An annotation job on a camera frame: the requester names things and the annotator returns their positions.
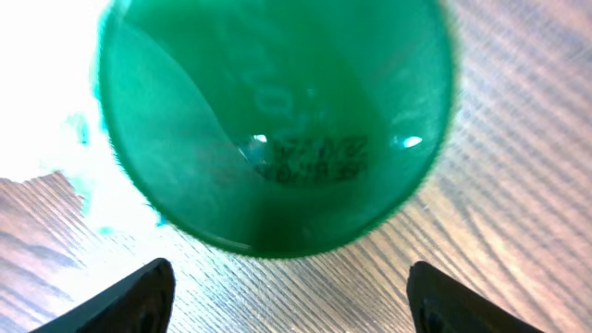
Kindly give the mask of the teal tissue pack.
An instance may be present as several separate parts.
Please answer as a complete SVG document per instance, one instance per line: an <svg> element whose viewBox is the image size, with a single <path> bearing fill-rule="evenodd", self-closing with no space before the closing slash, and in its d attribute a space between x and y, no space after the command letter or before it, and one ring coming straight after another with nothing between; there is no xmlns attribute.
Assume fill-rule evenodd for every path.
<svg viewBox="0 0 592 333"><path fill-rule="evenodd" d="M100 111L96 56L106 1L1 0L1 176L59 172L101 233L150 232L166 219L116 159Z"/></svg>

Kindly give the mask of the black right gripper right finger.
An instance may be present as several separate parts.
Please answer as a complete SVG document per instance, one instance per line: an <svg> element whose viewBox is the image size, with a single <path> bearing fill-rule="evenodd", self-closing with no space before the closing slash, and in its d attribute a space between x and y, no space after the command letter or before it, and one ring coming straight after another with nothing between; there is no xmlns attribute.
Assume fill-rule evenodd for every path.
<svg viewBox="0 0 592 333"><path fill-rule="evenodd" d="M417 333L542 333L425 261L410 267L406 292Z"/></svg>

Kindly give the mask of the green lidded white jar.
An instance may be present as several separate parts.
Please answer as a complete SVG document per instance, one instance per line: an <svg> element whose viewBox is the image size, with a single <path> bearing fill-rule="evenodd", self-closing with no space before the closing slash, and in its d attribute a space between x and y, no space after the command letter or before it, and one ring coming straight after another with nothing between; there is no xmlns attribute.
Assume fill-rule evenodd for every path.
<svg viewBox="0 0 592 333"><path fill-rule="evenodd" d="M456 60L440 1L113 1L97 84L158 213L228 252L295 258L413 195L447 139Z"/></svg>

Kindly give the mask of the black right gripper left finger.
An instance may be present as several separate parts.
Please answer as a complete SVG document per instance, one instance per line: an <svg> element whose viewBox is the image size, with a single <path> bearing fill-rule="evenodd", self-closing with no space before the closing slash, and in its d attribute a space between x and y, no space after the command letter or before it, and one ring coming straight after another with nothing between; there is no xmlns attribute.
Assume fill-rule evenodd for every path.
<svg viewBox="0 0 592 333"><path fill-rule="evenodd" d="M156 258L31 333L166 333L175 285L171 263Z"/></svg>

